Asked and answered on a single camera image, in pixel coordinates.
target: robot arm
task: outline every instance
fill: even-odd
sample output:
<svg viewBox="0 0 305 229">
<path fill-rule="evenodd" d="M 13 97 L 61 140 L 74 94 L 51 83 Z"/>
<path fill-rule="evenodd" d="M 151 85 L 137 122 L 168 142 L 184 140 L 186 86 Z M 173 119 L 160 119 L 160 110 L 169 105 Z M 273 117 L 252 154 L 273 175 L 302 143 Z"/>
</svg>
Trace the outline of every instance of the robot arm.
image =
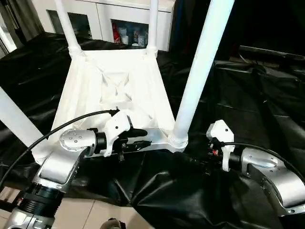
<svg viewBox="0 0 305 229">
<path fill-rule="evenodd" d="M 269 199 L 278 216 L 305 213 L 305 185 L 279 158 L 252 148 L 245 148 L 241 156 L 233 147 L 219 146 L 233 142 L 234 135 L 223 120 L 210 125 L 207 137 L 211 141 L 210 156 L 221 160 L 223 171 L 229 171 L 229 162 L 239 164 L 244 176 L 256 181 Z"/>
<path fill-rule="evenodd" d="M 84 157 L 106 150 L 104 156 L 110 156 L 114 151 L 123 160 L 123 151 L 137 151 L 151 143 L 127 144 L 129 135 L 145 136 L 147 132 L 134 129 L 124 112 L 115 114 L 106 123 L 104 132 L 98 132 L 96 128 L 63 132 L 4 228 L 50 229 L 64 193 L 68 192 Z"/>
</svg>

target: glass cabinet door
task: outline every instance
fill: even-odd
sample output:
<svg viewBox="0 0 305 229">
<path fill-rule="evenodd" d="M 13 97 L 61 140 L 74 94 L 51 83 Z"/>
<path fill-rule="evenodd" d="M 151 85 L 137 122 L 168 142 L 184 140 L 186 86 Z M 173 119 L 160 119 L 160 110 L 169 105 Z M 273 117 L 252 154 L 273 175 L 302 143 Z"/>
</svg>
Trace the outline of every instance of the glass cabinet door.
<svg viewBox="0 0 305 229">
<path fill-rule="evenodd" d="M 63 34 L 54 0 L 32 0 L 41 24 L 46 32 Z M 96 3 L 63 0 L 77 37 L 102 40 L 102 32 Z"/>
<path fill-rule="evenodd" d="M 148 24 L 111 19 L 113 40 L 132 46 L 146 47 Z"/>
<path fill-rule="evenodd" d="M 64 34 L 57 11 L 47 10 L 47 12 L 50 16 L 55 33 Z M 76 36 L 92 39 L 92 34 L 87 15 L 68 12 L 68 16 L 70 18 Z"/>
</svg>

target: white cabinet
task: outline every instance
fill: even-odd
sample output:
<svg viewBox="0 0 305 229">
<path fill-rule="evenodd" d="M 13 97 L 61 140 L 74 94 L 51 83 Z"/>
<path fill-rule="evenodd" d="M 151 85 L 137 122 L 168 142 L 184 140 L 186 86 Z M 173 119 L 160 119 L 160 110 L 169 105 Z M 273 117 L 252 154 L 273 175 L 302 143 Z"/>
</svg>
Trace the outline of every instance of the white cabinet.
<svg viewBox="0 0 305 229">
<path fill-rule="evenodd" d="M 169 49 L 175 1 L 159 0 L 158 50 Z M 54 0 L 32 0 L 32 2 L 44 30 L 63 34 Z M 63 0 L 63 2 L 77 36 L 114 42 L 112 26 L 113 23 L 117 23 L 124 24 L 123 28 L 127 30 L 129 36 L 129 45 L 133 43 L 131 39 L 136 31 L 134 28 L 141 28 L 141 36 L 145 36 L 147 43 L 150 0 Z"/>
<path fill-rule="evenodd" d="M 54 0 L 32 0 L 46 32 L 62 33 Z M 96 4 L 93 2 L 64 0 L 66 11 L 77 36 L 102 40 Z"/>
<path fill-rule="evenodd" d="M 97 4 L 97 10 L 100 17 L 103 40 L 114 42 L 112 23 L 114 21 L 136 22 L 149 24 L 149 10 L 125 6 L 116 6 L 109 4 Z M 169 39 L 171 34 L 171 13 L 158 12 L 158 50 L 167 51 L 169 48 Z"/>
</svg>

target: black cable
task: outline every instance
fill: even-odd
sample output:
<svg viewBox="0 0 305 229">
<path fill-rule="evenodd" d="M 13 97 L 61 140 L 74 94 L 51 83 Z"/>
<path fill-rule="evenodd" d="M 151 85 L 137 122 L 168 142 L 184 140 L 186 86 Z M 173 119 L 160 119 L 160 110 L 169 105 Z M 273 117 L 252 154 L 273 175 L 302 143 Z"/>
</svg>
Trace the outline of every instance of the black cable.
<svg viewBox="0 0 305 229">
<path fill-rule="evenodd" d="M 272 156 L 275 156 L 276 158 L 280 159 L 281 161 L 283 161 L 285 164 L 289 165 L 289 168 L 292 169 L 293 172 L 296 173 L 296 175 L 302 180 L 302 182 L 305 184 L 305 178 L 303 177 L 303 175 L 299 172 L 299 170 L 294 167 L 289 161 L 287 161 L 285 158 L 283 158 L 282 156 L 278 155 L 276 152 L 270 150 L 270 149 L 265 149 L 263 147 L 260 146 L 256 146 L 256 145 L 252 145 L 252 144 L 248 144 L 248 143 L 242 143 L 242 142 L 223 142 L 221 143 L 222 146 L 246 146 L 246 147 L 250 147 L 250 148 L 254 148 L 254 149 L 258 149 L 261 151 L 264 151 L 266 153 L 271 154 Z"/>
<path fill-rule="evenodd" d="M 66 122 L 65 124 L 60 125 L 59 127 L 55 128 L 54 130 L 48 132 L 45 136 L 39 138 L 36 142 L 34 142 L 32 145 L 30 145 L 17 159 L 16 161 L 14 161 L 11 166 L 8 168 L 8 170 L 5 172 L 4 176 L 2 177 L 1 181 L 0 181 L 0 190 L 1 187 L 6 179 L 6 177 L 8 176 L 8 174 L 10 173 L 10 171 L 14 168 L 14 166 L 18 163 L 18 161 L 20 161 L 21 158 L 23 158 L 28 152 L 30 152 L 37 144 L 39 144 L 40 142 L 42 142 L 44 139 L 46 139 L 47 137 L 51 136 L 52 134 L 56 133 L 57 131 L 63 129 L 64 127 L 78 121 L 81 120 L 83 118 L 87 118 L 93 115 L 100 115 L 100 114 L 105 114 L 105 113 L 109 113 L 111 116 L 115 115 L 116 113 L 118 113 L 119 110 L 105 110 L 105 111 L 96 111 L 96 112 L 92 112 L 89 114 L 85 114 L 82 115 L 80 117 L 74 118 L 71 121 Z"/>
</svg>

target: floor tile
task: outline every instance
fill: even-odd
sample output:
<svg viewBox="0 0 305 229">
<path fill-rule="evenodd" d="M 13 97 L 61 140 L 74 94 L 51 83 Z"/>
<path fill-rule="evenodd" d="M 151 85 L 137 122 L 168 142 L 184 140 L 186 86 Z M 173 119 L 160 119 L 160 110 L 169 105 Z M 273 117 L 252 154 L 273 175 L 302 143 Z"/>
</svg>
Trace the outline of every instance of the floor tile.
<svg viewBox="0 0 305 229">
<path fill-rule="evenodd" d="M 82 229 L 94 200 L 64 198 L 55 214 L 53 229 Z"/>
<path fill-rule="evenodd" d="M 4 227 L 4 225 L 5 225 L 5 223 L 6 223 L 6 220 L 7 220 L 7 219 L 0 217 L 0 228 L 3 228 L 3 227 Z"/>
<path fill-rule="evenodd" d="M 84 229 L 99 229 L 110 218 L 124 222 L 127 229 L 153 229 L 133 208 L 118 207 L 100 201 L 93 204 Z"/>
</svg>

